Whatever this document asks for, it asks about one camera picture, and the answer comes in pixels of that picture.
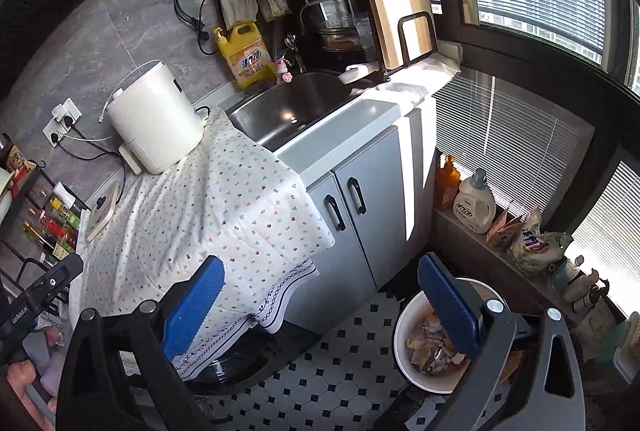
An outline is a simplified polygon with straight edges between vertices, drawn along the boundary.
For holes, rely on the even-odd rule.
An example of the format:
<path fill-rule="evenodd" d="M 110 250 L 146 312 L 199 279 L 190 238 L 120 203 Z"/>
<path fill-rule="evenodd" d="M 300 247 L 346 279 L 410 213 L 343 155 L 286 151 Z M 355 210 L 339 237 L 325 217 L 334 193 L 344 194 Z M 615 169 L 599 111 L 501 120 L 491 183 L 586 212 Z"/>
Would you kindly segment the person's left hand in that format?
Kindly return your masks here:
<path fill-rule="evenodd" d="M 58 395 L 63 362 L 64 357 L 60 353 L 51 352 L 47 371 L 39 380 L 43 390 L 51 396 L 47 402 L 34 387 L 38 369 L 30 359 L 12 364 L 6 373 L 6 380 L 15 395 L 41 430 L 55 429 L 54 417 L 58 406 L 56 396 Z"/>

